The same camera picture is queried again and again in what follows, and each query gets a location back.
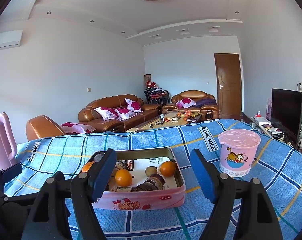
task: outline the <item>wooden door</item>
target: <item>wooden door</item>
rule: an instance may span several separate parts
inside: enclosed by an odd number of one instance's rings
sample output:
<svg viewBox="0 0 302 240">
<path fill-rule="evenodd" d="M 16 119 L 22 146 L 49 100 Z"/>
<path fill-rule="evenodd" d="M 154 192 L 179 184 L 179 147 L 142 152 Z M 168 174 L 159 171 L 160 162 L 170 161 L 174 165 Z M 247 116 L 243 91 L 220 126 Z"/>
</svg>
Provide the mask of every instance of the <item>wooden door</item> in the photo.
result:
<svg viewBox="0 0 302 240">
<path fill-rule="evenodd" d="M 239 54 L 215 54 L 219 117 L 241 120 L 242 89 Z"/>
</svg>

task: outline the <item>white wall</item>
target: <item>white wall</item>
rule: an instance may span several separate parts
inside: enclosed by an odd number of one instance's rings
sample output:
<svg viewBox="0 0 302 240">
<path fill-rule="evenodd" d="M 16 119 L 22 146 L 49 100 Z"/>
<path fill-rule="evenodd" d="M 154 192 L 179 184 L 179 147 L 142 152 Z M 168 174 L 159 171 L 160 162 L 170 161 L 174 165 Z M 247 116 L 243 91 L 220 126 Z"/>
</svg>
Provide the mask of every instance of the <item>white wall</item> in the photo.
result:
<svg viewBox="0 0 302 240">
<path fill-rule="evenodd" d="M 93 100 L 127 93 L 144 99 L 141 45 L 68 21 L 0 24 L 0 32 L 19 29 L 21 46 L 0 50 L 0 112 L 8 114 L 17 143 L 27 141 L 26 122 L 37 115 L 78 122 Z"/>
<path fill-rule="evenodd" d="M 217 99 L 215 53 L 237 53 L 242 64 L 236 36 L 185 38 L 143 49 L 146 73 L 171 97 L 185 90 L 201 90 Z"/>
<path fill-rule="evenodd" d="M 302 10 L 294 0 L 251 0 L 243 22 L 244 113 L 264 115 L 272 88 L 302 81 Z"/>
</svg>

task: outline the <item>purple blanket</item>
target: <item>purple blanket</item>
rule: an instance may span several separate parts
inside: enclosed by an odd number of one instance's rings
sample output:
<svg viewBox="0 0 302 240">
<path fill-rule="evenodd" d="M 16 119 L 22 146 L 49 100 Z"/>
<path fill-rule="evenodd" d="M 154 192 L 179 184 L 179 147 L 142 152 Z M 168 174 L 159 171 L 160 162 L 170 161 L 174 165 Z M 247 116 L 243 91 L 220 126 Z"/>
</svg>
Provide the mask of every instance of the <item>purple blanket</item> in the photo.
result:
<svg viewBox="0 0 302 240">
<path fill-rule="evenodd" d="M 195 106 L 193 107 L 198 107 L 201 108 L 202 106 L 206 106 L 206 105 L 216 105 L 217 102 L 215 99 L 213 98 L 205 98 L 205 99 L 201 99 L 199 100 Z"/>
</svg>

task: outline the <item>television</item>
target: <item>television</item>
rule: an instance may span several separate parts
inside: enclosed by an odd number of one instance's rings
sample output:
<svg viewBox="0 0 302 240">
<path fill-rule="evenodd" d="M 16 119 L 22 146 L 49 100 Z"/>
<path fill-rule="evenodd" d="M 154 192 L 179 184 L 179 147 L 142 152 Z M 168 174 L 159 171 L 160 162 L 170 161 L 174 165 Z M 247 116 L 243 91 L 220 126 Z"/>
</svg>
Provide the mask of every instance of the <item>television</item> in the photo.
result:
<svg viewBox="0 0 302 240">
<path fill-rule="evenodd" d="M 271 124 L 297 143 L 302 123 L 302 92 L 272 89 Z"/>
</svg>

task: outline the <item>air conditioner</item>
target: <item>air conditioner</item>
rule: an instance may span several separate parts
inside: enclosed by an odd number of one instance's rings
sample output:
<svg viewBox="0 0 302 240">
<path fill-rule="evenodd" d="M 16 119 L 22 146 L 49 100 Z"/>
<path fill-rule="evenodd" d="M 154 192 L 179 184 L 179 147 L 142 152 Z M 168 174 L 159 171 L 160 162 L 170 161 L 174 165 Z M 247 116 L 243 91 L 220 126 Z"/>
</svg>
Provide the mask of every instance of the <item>air conditioner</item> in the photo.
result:
<svg viewBox="0 0 302 240">
<path fill-rule="evenodd" d="M 23 30 L 0 33 L 0 49 L 20 46 Z"/>
</svg>

